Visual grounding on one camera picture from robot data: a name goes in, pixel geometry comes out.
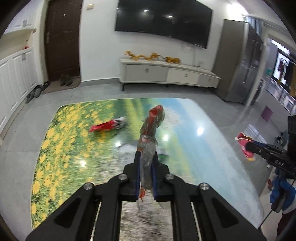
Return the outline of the blue white gloved right hand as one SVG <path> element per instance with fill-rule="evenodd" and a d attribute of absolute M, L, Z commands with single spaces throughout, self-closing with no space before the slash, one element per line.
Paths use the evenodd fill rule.
<path fill-rule="evenodd" d="M 295 210 L 295 180 L 280 177 L 281 170 L 276 168 L 272 179 L 272 189 L 269 201 L 275 206 L 276 202 L 284 200 L 281 206 L 282 214 L 288 214 Z"/>

